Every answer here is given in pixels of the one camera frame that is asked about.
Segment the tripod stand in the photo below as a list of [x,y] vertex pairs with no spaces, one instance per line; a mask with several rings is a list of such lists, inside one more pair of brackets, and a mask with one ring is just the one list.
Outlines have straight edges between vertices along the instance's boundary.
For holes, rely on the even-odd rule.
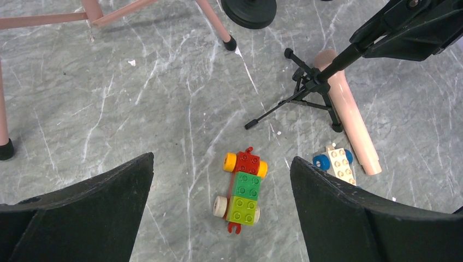
[[[287,59],[291,59],[294,63],[296,63],[299,68],[293,74],[293,81],[296,82],[296,88],[294,89],[294,94],[278,103],[278,105],[272,109],[270,109],[267,113],[263,114],[258,119],[254,119],[251,122],[245,125],[246,130],[254,127],[256,124],[259,123],[262,118],[268,116],[269,114],[273,113],[278,108],[282,107],[287,103],[294,103],[298,105],[310,106],[312,108],[322,109],[328,111],[330,114],[331,120],[333,124],[331,127],[335,132],[342,132],[342,124],[339,120],[337,112],[332,105],[330,97],[328,96],[328,91],[330,90],[330,85],[328,82],[320,82],[317,83],[315,81],[315,76],[320,73],[320,70],[316,68],[310,68],[306,63],[304,63],[299,57],[297,57],[293,50],[290,48],[286,48],[284,51],[284,56]],[[319,93],[323,97],[323,101],[325,105],[319,105],[311,102],[307,102],[304,98],[309,95],[310,93]]]
[[[245,128],[254,127],[283,105],[295,103],[328,111],[333,130],[342,132],[342,123],[328,95],[330,77],[361,57],[423,61],[430,55],[441,53],[462,35],[463,0],[390,0],[353,34],[350,46],[322,72],[310,68],[293,54],[293,50],[286,49],[284,56],[299,66],[292,77],[296,81],[294,94],[247,123]],[[310,93],[321,94],[325,105],[305,101]]]

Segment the yellow wheel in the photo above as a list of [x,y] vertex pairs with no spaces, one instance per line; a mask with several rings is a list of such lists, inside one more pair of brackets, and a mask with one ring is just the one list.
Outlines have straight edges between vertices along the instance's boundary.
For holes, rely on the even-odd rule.
[[265,176],[267,175],[267,169],[269,167],[267,166],[267,163],[264,161],[260,161],[259,164],[259,171],[257,171],[257,176],[260,176],[260,178],[264,179]]
[[227,156],[225,156],[225,159],[223,161],[223,170],[227,172],[233,172],[233,169],[235,169],[235,165],[236,165],[236,154],[227,153]]

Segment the white lego brick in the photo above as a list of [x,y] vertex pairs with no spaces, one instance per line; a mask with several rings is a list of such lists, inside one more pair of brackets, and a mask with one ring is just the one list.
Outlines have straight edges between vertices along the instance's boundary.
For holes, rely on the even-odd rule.
[[344,148],[334,149],[334,146],[335,144],[327,147],[327,151],[324,153],[330,159],[330,169],[327,173],[356,186],[357,183],[349,166]]

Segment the red lego hook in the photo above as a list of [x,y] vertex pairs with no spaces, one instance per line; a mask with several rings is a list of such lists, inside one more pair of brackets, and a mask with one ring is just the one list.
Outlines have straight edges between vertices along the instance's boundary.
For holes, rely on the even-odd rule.
[[238,235],[241,232],[241,224],[228,222],[228,233],[233,232],[233,227],[235,227],[235,233]]

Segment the green lego brick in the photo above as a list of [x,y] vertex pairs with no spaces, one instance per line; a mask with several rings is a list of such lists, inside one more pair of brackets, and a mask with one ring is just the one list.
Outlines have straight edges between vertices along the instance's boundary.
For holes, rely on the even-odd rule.
[[232,196],[228,205],[227,220],[243,225],[253,225],[256,215],[257,201]]
[[233,191],[231,195],[237,195],[242,198],[252,199],[257,201],[259,197],[260,182],[259,176],[254,176],[244,172],[237,172],[235,181],[233,182]]

